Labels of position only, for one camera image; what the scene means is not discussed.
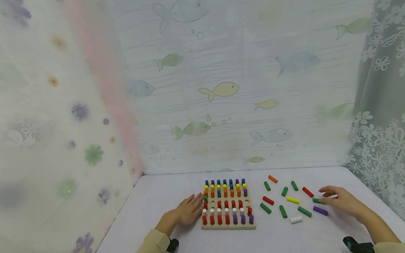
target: left hand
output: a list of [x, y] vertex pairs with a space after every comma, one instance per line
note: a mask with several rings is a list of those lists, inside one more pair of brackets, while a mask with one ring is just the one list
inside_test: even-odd
[[203, 211], [201, 204], [204, 196], [199, 193], [184, 199], [172, 212], [176, 215], [178, 224], [189, 225], [201, 216]]

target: orange peg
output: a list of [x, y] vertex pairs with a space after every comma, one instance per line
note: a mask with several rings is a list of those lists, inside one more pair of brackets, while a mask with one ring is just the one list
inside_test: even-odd
[[274, 177], [272, 177], [271, 175], [269, 175], [269, 179], [272, 180], [274, 183], [277, 183], [277, 182], [278, 182], [278, 180], [275, 179]]

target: sheer curtain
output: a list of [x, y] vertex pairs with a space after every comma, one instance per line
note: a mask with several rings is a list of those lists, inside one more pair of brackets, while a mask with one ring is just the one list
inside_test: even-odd
[[405, 3], [377, 0], [359, 66], [347, 167], [405, 219]]

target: pink stripe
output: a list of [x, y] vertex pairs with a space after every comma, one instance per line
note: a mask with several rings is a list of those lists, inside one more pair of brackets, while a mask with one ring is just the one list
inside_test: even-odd
[[[117, 57], [108, 36], [105, 19], [101, 15], [94, 15], [87, 6], [83, 6], [82, 0], [63, 1], [67, 10], [68, 18], [73, 30], [81, 43], [85, 58], [89, 59], [93, 74], [97, 78], [96, 85], [103, 94], [107, 108], [113, 116], [113, 120], [121, 134], [124, 146], [131, 162], [131, 173], [135, 174], [135, 182], [143, 173], [140, 145], [135, 131], [133, 130], [134, 115], [126, 105], [122, 80], [117, 72]], [[92, 24], [97, 27], [89, 27], [87, 19], [92, 19]]]

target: sleeve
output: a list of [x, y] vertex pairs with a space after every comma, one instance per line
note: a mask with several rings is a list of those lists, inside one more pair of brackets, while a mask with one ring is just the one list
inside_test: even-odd
[[404, 243], [380, 242], [374, 245], [375, 253], [404, 253]]
[[152, 229], [136, 253], [164, 253], [170, 244], [166, 234]]

